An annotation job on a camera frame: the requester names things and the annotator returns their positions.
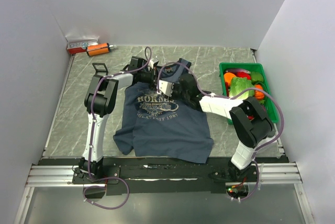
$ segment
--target marble tabletop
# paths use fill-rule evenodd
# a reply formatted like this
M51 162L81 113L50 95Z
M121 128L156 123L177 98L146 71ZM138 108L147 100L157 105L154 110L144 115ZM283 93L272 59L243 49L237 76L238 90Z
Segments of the marble tabletop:
M222 94L219 63L253 62L252 51L244 48L154 46L152 51L161 65L177 61L179 58L192 62L191 70L196 74L201 88L216 94ZM95 73L92 63L105 63L109 74L113 74L128 64L131 56L144 58L144 47L119 46L109 54L90 58L86 53L79 53L74 57L45 156L81 157L85 149L88 128L84 98ZM121 128L124 99L124 89L121 89L118 91L115 109L106 125L103 146L105 156L125 156L118 150L113 140L115 131ZM234 127L228 125L227 120L218 115L207 114L207 120L214 140L210 156L232 156L239 142ZM134 151L127 156L135 156ZM271 145L258 156L280 156L278 145Z

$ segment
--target blue t-shirt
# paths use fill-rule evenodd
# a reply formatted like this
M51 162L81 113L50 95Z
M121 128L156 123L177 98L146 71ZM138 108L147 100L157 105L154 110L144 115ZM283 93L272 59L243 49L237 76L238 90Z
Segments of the blue t-shirt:
M184 59L179 62L191 65ZM185 72L179 65L170 65L163 70L162 80L177 82ZM195 163L205 163L213 146L205 113L140 82L125 90L122 128L114 141L125 155L134 149L136 156L170 156Z

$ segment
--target white backdrop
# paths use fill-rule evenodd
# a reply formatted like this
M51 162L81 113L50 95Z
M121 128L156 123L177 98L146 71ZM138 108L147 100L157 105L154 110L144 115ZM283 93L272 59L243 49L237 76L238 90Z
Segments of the white backdrop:
M257 49L284 0L46 0L68 41Z
M256 52L317 223L335 220L334 39L335 0L286 0Z
M64 80L66 40L44 0L0 0L0 223L13 223Z

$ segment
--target graphic print on shirt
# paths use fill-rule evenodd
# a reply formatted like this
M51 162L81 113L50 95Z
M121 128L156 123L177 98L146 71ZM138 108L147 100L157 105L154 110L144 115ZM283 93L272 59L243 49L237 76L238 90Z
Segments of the graphic print on shirt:
M173 99L165 98L149 89L138 91L141 94L136 98L135 108L139 118L165 121L178 117L179 105Z

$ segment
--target green plastic crate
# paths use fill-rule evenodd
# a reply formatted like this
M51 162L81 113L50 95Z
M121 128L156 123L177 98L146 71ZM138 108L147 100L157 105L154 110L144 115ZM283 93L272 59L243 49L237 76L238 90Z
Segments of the green plastic crate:
M239 68L239 69L245 69L248 71L257 71L261 73L264 77L264 85L266 87L266 90L271 95L270 87L269 87L269 84L267 83L263 66L260 63L220 63L219 68L220 68L222 90L225 96L227 96L227 92L226 92L226 85L225 85L225 80L224 80L224 73L226 69L230 69L230 68ZM264 106L272 122L277 123L278 114L277 114L277 110L273 102L270 99L267 99ZM228 119L228 124L232 125L232 121L230 119Z

